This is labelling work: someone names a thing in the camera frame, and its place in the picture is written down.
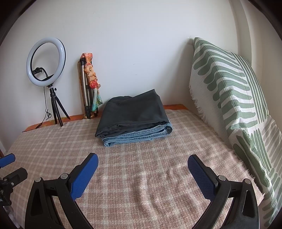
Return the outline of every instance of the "plaid blanket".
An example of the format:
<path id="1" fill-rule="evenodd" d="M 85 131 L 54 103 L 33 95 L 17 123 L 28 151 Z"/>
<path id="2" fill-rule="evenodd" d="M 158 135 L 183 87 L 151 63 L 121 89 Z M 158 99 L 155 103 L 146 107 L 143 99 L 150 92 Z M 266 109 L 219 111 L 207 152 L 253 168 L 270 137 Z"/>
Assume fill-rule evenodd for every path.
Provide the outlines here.
<path id="1" fill-rule="evenodd" d="M 262 201 L 242 162 L 199 117 L 187 110 L 166 112 L 174 127 L 169 136 L 113 147 L 94 137 L 98 118 L 22 133 L 9 150 L 16 161 L 0 170 L 2 177 L 19 167 L 28 172 L 11 195 L 16 219 L 24 226 L 36 177 L 48 180 L 70 173 L 90 152 L 98 155 L 99 166 L 77 204 L 94 228 L 191 228 L 209 204 L 187 168 L 191 154 L 229 180 L 249 178 L 258 204 Z M 65 228 L 71 228 L 57 198 L 55 202 Z"/>

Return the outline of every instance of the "orange bed frame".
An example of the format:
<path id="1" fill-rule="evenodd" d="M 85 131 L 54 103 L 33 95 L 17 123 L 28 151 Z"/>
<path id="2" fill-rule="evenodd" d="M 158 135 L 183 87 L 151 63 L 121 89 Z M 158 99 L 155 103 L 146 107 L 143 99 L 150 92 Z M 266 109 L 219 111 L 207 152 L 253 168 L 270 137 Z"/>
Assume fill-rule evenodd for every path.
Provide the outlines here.
<path id="1" fill-rule="evenodd" d="M 174 105 L 164 105 L 164 109 L 165 110 L 188 110 L 184 105 L 182 104 L 174 104 Z M 94 118 L 99 118 L 101 117 L 102 115 L 102 112 L 99 112 L 98 116 L 97 117 L 94 117 Z M 67 117 L 63 117 L 62 118 L 62 122 L 70 122 L 70 121 L 77 121 L 77 120 L 81 120 L 83 119 L 84 117 L 84 114 L 78 114 L 78 115 L 73 115 L 73 116 L 70 116 L 70 119 L 68 119 Z M 37 127 L 39 125 L 39 123 L 37 124 L 34 124 L 34 125 L 31 125 L 29 127 L 27 127 L 25 129 L 25 131 L 29 131 L 29 130 L 33 130 L 35 129 L 35 127 Z M 54 120 L 50 120 L 50 121 L 46 121 L 44 122 L 41 127 L 43 126 L 50 126 L 50 125 L 55 125 L 55 121 Z"/>

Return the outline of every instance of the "ring light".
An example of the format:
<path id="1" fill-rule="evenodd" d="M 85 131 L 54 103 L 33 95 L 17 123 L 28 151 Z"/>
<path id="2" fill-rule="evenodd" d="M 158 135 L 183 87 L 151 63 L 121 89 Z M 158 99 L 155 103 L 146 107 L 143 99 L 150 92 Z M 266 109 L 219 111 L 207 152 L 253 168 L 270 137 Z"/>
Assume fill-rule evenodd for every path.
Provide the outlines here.
<path id="1" fill-rule="evenodd" d="M 53 75 L 50 75 L 50 76 L 47 75 L 47 72 L 42 67 L 36 68 L 35 70 L 32 70 L 32 59 L 34 57 L 35 52 L 38 50 L 38 48 L 41 45 L 46 44 L 46 43 L 54 44 L 57 47 L 58 52 L 59 52 L 59 64 L 58 64 L 57 70 L 55 71 L 55 73 Z M 27 75 L 28 75 L 30 81 L 33 84 L 35 84 L 36 86 L 44 87 L 44 96 L 45 96 L 45 86 L 47 86 L 49 88 L 55 124 L 57 124 L 57 118 L 58 118 L 60 126 L 63 126 L 63 122 L 62 122 L 62 119 L 61 119 L 61 116 L 60 116 L 60 113 L 59 113 L 59 110 L 58 110 L 58 105 L 60 106 L 60 108 L 62 109 L 62 111 L 66 115 L 66 117 L 68 119 L 71 119 L 71 118 L 68 116 L 66 110 L 64 109 L 63 105 L 61 104 L 59 98 L 56 95 L 55 91 L 57 89 L 53 88 L 52 86 L 53 86 L 53 83 L 56 81 L 56 79 L 61 75 L 61 73 L 64 69 L 64 66 L 65 66 L 65 62 L 66 62 L 65 47 L 59 39 L 53 38 L 53 37 L 46 37 L 46 38 L 43 38 L 40 41 L 38 41 L 32 47 L 32 49 L 29 52 L 28 57 L 27 57 Z M 42 71 L 44 71 L 46 78 L 44 78 L 43 80 L 40 80 L 35 76 L 35 74 L 40 73 Z M 51 114 L 48 112 L 47 105 L 46 105 L 46 97 L 45 97 L 45 112 L 46 112 L 46 115 L 48 116 L 48 118 L 51 118 Z"/>
<path id="2" fill-rule="evenodd" d="M 34 74 L 35 70 L 32 70 L 32 59 L 33 59 L 33 56 L 34 56 L 35 52 L 37 51 L 37 49 L 45 43 L 52 43 L 57 47 L 58 52 L 59 52 L 59 64 L 58 64 L 56 72 L 53 75 L 48 76 L 47 78 L 45 78 L 43 80 L 40 80 L 40 79 L 36 78 L 36 76 Z M 36 86 L 41 86 L 41 87 L 49 86 L 52 83 L 54 83 L 56 81 L 56 79 L 60 76 L 60 74 L 62 73 L 62 71 L 64 69 L 65 62 L 66 62 L 66 51 L 65 51 L 65 47 L 64 47 L 63 43 L 59 39 L 54 38 L 54 37 L 43 38 L 40 41 L 38 41 L 32 47 L 31 51 L 29 52 L 29 55 L 27 57 L 27 75 L 28 75 L 30 81 L 33 84 L 35 84 Z"/>

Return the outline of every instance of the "metal screw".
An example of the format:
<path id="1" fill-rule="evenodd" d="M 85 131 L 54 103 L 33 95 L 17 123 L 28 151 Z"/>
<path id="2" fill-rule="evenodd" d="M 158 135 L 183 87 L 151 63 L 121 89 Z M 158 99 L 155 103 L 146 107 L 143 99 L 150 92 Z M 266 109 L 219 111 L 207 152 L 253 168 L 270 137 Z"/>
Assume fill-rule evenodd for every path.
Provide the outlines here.
<path id="1" fill-rule="evenodd" d="M 39 182 L 39 181 L 41 181 L 41 177 L 37 177 L 37 178 L 35 178 L 35 180 L 34 180 L 35 182 Z"/>
<path id="2" fill-rule="evenodd" d="M 67 179 L 68 178 L 68 175 L 66 174 L 66 173 L 63 173 L 62 175 L 61 175 L 61 179 Z"/>
<path id="3" fill-rule="evenodd" d="M 223 175 L 219 175 L 219 176 L 218 176 L 218 179 L 220 179 L 221 181 L 225 181 L 225 180 L 226 180 L 226 177 L 223 176 Z"/>
<path id="4" fill-rule="evenodd" d="M 251 181 L 250 181 L 249 179 L 245 179 L 245 182 L 246 182 L 247 184 L 251 184 Z"/>

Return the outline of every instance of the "white and green throw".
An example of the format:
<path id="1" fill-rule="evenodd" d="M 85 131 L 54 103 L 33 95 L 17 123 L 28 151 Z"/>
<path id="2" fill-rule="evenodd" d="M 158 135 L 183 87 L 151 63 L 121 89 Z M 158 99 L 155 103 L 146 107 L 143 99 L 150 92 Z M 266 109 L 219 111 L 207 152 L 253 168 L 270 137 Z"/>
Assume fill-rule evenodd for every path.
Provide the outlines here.
<path id="1" fill-rule="evenodd" d="M 248 61 L 201 38 L 194 39 L 190 93 L 202 119 L 235 150 L 262 193 L 262 228 L 282 206 L 282 134 Z"/>

